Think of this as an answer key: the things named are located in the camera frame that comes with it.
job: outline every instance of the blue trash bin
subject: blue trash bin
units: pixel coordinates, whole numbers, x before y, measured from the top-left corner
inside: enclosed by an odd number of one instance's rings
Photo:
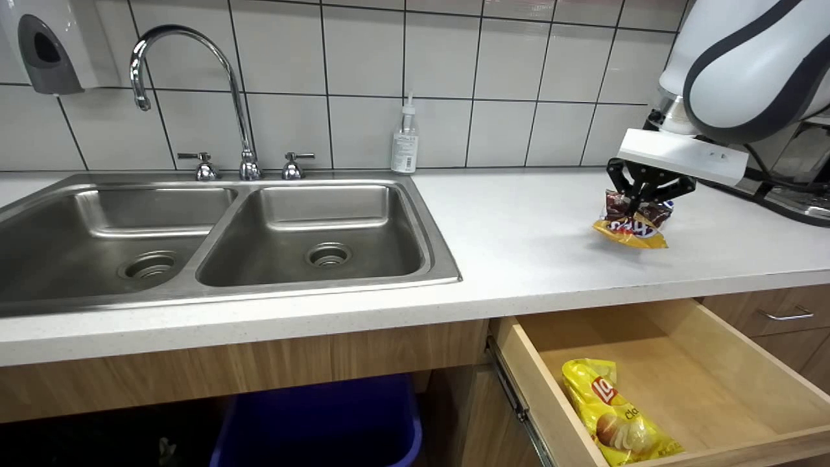
[[[236,398],[211,467],[411,467],[424,429],[407,376]]]

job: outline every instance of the sink rim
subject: sink rim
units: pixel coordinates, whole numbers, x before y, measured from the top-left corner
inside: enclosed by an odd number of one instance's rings
[[[262,284],[262,285],[205,285],[198,280],[198,271],[207,262],[207,255],[217,250],[219,238],[242,214],[249,197],[255,197],[262,186],[355,186],[355,185],[386,185],[401,190],[407,201],[406,205],[412,210],[415,231],[424,237],[421,251],[429,256],[411,275],[392,279],[360,279],[360,280],[309,280],[309,284]],[[123,310],[148,310],[148,306],[191,306],[191,303],[217,303],[217,301],[261,301],[261,298],[290,298],[290,295],[337,295],[337,294],[366,294],[366,291],[406,291],[424,285],[446,285],[462,284],[462,272],[440,231],[434,216],[429,214],[415,181],[411,176],[398,175],[377,175],[377,172],[341,172],[333,176],[315,179],[261,179],[261,181],[240,181],[240,179],[219,179],[219,181],[192,181],[187,176],[172,175],[76,175],[53,186],[44,186],[25,201],[16,201],[0,208],[0,224],[21,216],[36,205],[60,201],[67,192],[82,190],[236,190],[236,197],[219,218],[219,224],[207,231],[196,255],[184,262],[184,268],[167,284],[114,295],[84,295],[84,298],[31,298],[31,301],[5,301],[0,303],[0,319],[9,316],[43,316],[43,314],[78,314],[78,311],[123,311]]]

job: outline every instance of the wall tile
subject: wall tile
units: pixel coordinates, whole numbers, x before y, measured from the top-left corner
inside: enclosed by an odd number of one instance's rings
[[[401,99],[333,99],[336,168],[389,168]]]
[[[599,102],[652,105],[674,33],[617,32]]]
[[[558,0],[556,22],[616,27],[622,0]]]
[[[84,172],[71,127],[56,96],[26,85],[0,85],[0,168],[4,172]]]
[[[418,166],[464,166],[471,102],[415,102]]]
[[[554,19],[556,0],[486,0],[486,16],[504,16],[504,19]]]
[[[233,19],[249,90],[325,93],[318,6],[236,0]]]
[[[561,27],[551,32],[542,99],[595,102],[602,85],[612,29]]]
[[[595,105],[541,105],[526,166],[578,166]]]
[[[407,19],[407,93],[473,96],[477,19]]]
[[[598,107],[593,136],[585,154],[585,166],[604,166],[617,157],[628,127],[644,127],[650,107]]]
[[[477,66],[477,99],[537,99],[545,23],[486,22]]]
[[[403,93],[403,14],[325,9],[333,93]]]
[[[91,172],[175,168],[158,107],[140,112],[134,90],[74,93],[63,102]]]
[[[158,90],[158,105],[175,154],[205,150],[219,168],[240,168],[242,136],[232,93]]]
[[[484,14],[484,0],[411,0],[411,11],[442,11],[442,14]]]
[[[626,0],[620,27],[678,32],[687,0]]]
[[[284,168],[287,154],[315,154],[309,168],[333,168],[331,120],[325,96],[249,96],[258,159]]]
[[[536,105],[477,102],[467,166],[524,166]]]
[[[140,33],[161,23],[182,23],[217,41],[236,67],[236,48],[226,0],[134,0]],[[228,90],[228,75],[198,41],[167,37],[148,53],[153,83],[158,89],[213,89]]]
[[[389,9],[403,11],[406,0],[325,0],[331,6],[363,6],[363,9]]]
[[[121,74],[121,83],[131,85],[128,63],[131,63],[131,53],[135,48],[135,40],[137,40],[135,23],[131,16],[131,6],[124,0],[96,0],[96,6],[99,6],[102,23],[104,23],[104,33],[109,40],[114,67]]]
[[[0,32],[0,83],[30,83],[19,53],[12,48],[5,32]]]

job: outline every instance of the open drawer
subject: open drawer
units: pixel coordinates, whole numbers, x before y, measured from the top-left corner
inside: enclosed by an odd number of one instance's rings
[[[650,465],[782,465],[830,452],[830,398],[696,301],[504,319],[498,351],[561,467],[604,465],[561,386],[569,359],[612,359],[620,394],[685,452]]]

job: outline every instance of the paper towel dispenser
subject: paper towel dispenser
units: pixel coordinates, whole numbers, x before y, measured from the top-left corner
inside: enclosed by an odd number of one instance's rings
[[[118,66],[93,0],[0,0],[9,44],[39,93],[118,85]]]

